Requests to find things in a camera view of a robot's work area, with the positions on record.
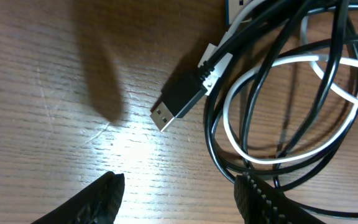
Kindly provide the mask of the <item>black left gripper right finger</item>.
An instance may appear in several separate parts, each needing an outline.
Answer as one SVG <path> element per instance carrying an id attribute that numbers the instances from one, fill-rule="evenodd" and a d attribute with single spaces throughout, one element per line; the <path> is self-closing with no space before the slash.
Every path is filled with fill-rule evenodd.
<path id="1" fill-rule="evenodd" d="M 248 172 L 236 176 L 234 199 L 246 224 L 324 224 Z"/>

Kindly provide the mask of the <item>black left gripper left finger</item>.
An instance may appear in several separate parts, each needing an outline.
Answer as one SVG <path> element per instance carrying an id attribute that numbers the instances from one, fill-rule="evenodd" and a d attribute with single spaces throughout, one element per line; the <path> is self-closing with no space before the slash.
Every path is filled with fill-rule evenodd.
<path id="1" fill-rule="evenodd" d="M 35 223 L 113 224 L 122 203 L 124 188 L 124 174 L 109 171 Z"/>

